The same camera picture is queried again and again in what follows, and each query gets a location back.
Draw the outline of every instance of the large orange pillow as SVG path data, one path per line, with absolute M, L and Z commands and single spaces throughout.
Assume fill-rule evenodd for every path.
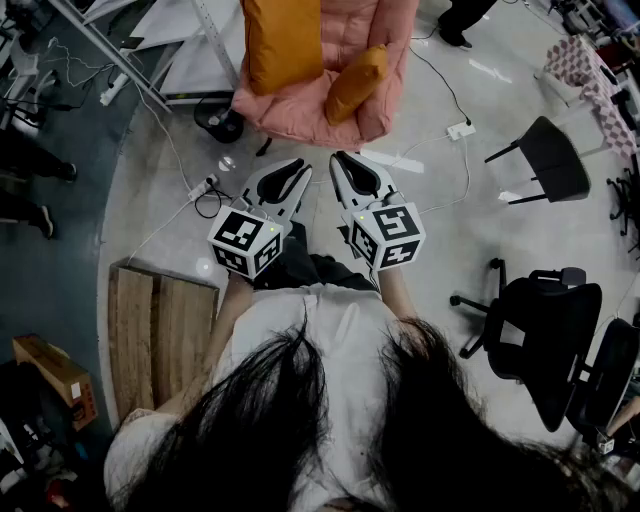
M 369 48 L 342 70 L 331 84 L 324 105 L 331 126 L 340 124 L 366 100 L 387 76 L 387 48 Z
M 255 94 L 322 75 L 320 0 L 242 0 L 242 9 Z

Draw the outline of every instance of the person's hand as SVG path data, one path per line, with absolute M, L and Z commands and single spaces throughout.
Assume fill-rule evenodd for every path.
M 640 396 L 636 396 L 627 405 L 625 405 L 611 422 L 607 430 L 609 437 L 613 436 L 618 429 L 631 421 L 632 418 L 640 414 Z

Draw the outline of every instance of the cardboard box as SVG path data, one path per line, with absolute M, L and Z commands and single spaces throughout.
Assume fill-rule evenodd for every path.
M 69 406 L 75 430 L 80 430 L 97 418 L 91 377 L 85 369 L 36 335 L 14 338 L 13 350 L 18 364 L 34 364 Z

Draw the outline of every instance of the gray floor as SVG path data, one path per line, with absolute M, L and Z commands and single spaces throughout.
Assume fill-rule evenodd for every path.
M 34 42 L 32 52 L 44 52 L 56 36 L 71 55 L 92 65 L 106 58 L 62 17 L 57 16 Z M 64 55 L 60 49 L 47 59 Z M 158 51 L 141 55 L 152 69 Z M 64 75 L 64 61 L 44 64 Z M 90 76 L 82 66 L 71 69 L 72 81 Z M 111 435 L 106 413 L 96 333 L 96 274 L 100 232 L 107 195 L 123 138 L 139 102 L 133 86 L 122 91 L 108 108 L 98 99 L 107 88 L 108 73 L 98 77 L 85 105 L 71 112 L 50 112 L 44 127 L 30 130 L 38 143 L 64 161 L 73 162 L 78 179 L 69 184 L 35 176 L 16 191 L 36 204 L 49 206 L 55 239 L 45 240 L 37 228 L 0 224 L 0 361 L 13 358 L 11 338 L 37 333 L 65 350 L 92 378 L 99 418 L 81 432 L 90 455 L 98 456 Z M 77 105 L 85 91 L 66 80 L 50 101 Z
M 448 5 L 444 0 L 423 0 L 415 35 L 429 33 Z M 557 115 L 566 108 L 545 84 L 533 77 L 534 71 L 544 64 L 547 49 L 559 40 L 560 34 L 522 3 L 510 6 L 498 2 L 485 19 L 467 32 L 467 37 L 474 44 L 471 52 L 447 46 L 437 34 L 426 44 L 412 43 L 418 53 L 446 76 L 477 129 L 467 139 L 471 174 L 468 197 L 454 206 L 423 215 L 427 242 L 419 260 L 404 267 L 419 313 L 442 328 L 452 347 L 458 350 L 477 333 L 480 319 L 468 311 L 452 309 L 448 297 L 453 291 L 460 291 L 489 301 L 496 292 L 497 276 L 489 273 L 487 262 L 499 256 L 506 259 L 511 279 L 534 269 L 582 267 L 589 280 L 603 289 L 600 321 L 610 319 L 618 310 L 630 319 L 636 306 L 635 291 L 630 286 L 637 264 L 626 250 L 633 241 L 631 237 L 620 237 L 620 226 L 609 220 L 614 201 L 612 190 L 605 184 L 608 176 L 620 173 L 624 162 L 611 153 L 586 159 L 592 191 L 584 201 L 564 204 L 541 201 L 511 207 L 499 200 L 502 192 L 508 190 L 521 196 L 540 193 L 538 185 L 530 182 L 531 169 L 519 152 L 484 164 L 486 156 L 517 138 L 537 116 Z M 575 96 L 577 92 L 569 91 L 567 99 L 572 94 Z M 354 270 L 365 270 L 361 260 L 353 260 L 336 229 L 340 224 L 340 207 L 327 182 L 330 150 L 275 141 L 265 157 L 255 159 L 253 155 L 264 136 L 248 127 L 237 143 L 222 146 L 194 125 L 190 110 L 176 110 L 163 120 L 190 186 L 215 172 L 228 193 L 237 193 L 252 170 L 271 162 L 301 157 L 311 163 L 314 183 L 306 192 L 297 219 L 307 227 L 310 249 L 331 253 Z M 446 127 L 463 120 L 441 79 L 410 55 L 393 131 L 366 149 L 401 154 L 422 140 L 441 137 Z M 567 128 L 578 150 L 600 143 L 597 125 L 588 117 Z M 394 170 L 393 174 L 407 199 L 414 201 L 420 210 L 446 204 L 464 194 L 467 180 L 464 153 L 462 141 L 427 143 L 406 157 L 422 162 L 423 173 Z M 224 156 L 232 157 L 237 168 L 225 172 L 220 166 Z M 118 162 L 102 233 L 98 332 L 105 376 L 110 371 L 106 353 L 108 266 L 131 255 L 186 200 L 186 187 L 171 145 L 149 112 L 139 107 L 132 134 Z M 203 209 L 206 207 L 216 208 L 215 204 L 203 205 Z M 211 258 L 206 243 L 210 226 L 211 221 L 198 217 L 188 207 L 136 253 L 134 263 L 202 278 L 196 263 L 200 258 Z M 226 271 L 212 265 L 212 273 L 206 279 L 224 289 Z M 627 290 L 630 294 L 620 304 Z M 501 432 L 555 443 L 566 443 L 573 437 L 574 432 L 566 422 L 557 433 L 549 434 L 526 389 L 493 375 L 483 352 L 463 364 L 484 404 L 488 421 Z M 108 385 L 105 392 L 113 413 L 113 395 Z

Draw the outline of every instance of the black trousers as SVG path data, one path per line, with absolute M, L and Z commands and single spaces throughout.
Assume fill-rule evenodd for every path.
M 497 0 L 452 0 L 453 6 L 438 23 L 442 30 L 460 34 L 482 19 Z
M 362 274 L 351 272 L 331 256 L 309 254 L 305 228 L 302 224 L 294 223 L 291 235 L 284 239 L 282 253 L 258 275 L 253 286 L 258 290 L 277 290 L 316 283 L 375 291 L 375 287 Z
M 0 219 L 26 220 L 29 224 L 38 224 L 41 218 L 42 211 L 31 201 L 0 188 Z
M 20 133 L 0 130 L 0 148 L 0 168 L 5 171 L 62 179 L 69 175 L 71 164 L 62 162 Z

